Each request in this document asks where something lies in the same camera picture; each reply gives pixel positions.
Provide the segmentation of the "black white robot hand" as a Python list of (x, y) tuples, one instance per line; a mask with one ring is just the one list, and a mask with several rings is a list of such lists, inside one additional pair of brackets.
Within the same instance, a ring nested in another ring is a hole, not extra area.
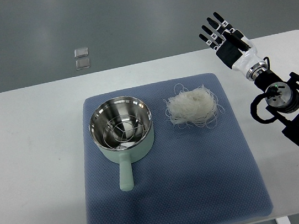
[(214, 12), (213, 18), (208, 17), (207, 22), (209, 25), (202, 25), (204, 33), (199, 34), (199, 38), (229, 69), (241, 72), (250, 81), (268, 70), (268, 63), (258, 57), (251, 40), (219, 13)]

